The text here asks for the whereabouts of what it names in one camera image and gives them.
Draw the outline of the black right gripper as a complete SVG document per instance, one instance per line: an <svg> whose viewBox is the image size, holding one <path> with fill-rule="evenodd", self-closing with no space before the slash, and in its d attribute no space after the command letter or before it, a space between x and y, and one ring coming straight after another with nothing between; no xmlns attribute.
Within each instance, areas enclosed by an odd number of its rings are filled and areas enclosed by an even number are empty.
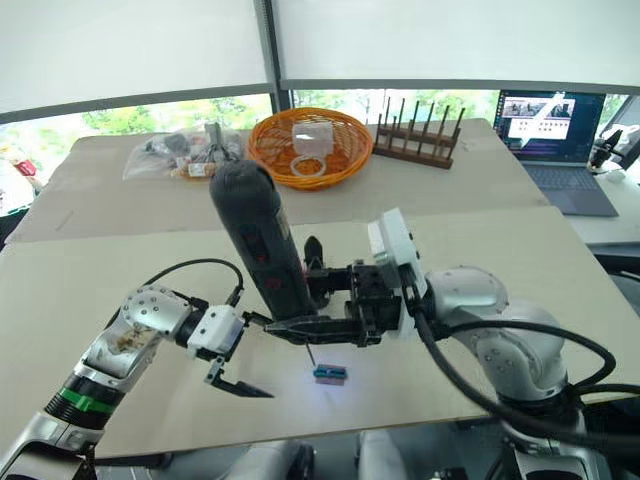
<svg viewBox="0 0 640 480"><path fill-rule="evenodd" d="M350 269L324 265L321 242L310 236L304 245L305 276L315 305L328 305L336 291L350 289L350 319L307 315L274 321L264 331L293 345L355 343L358 347L379 344L385 333L396 332L401 299L389 288L380 269L356 260Z"/></svg>

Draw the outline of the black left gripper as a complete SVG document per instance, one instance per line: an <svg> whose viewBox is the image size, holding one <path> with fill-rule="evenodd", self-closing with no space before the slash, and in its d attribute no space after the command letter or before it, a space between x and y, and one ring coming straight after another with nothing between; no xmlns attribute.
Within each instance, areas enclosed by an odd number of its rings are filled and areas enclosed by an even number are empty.
<svg viewBox="0 0 640 480"><path fill-rule="evenodd" d="M242 318L245 326L256 325L260 328L266 328L273 323L273 320L257 312L243 312ZM225 363L225 355L219 354L205 348L196 350L195 357L206 361L209 364L209 370L205 376L204 382L208 385L227 392L229 394L243 398L273 398L273 395L258 387L250 385L243 381L230 383L224 379L218 378L221 375Z"/></svg>

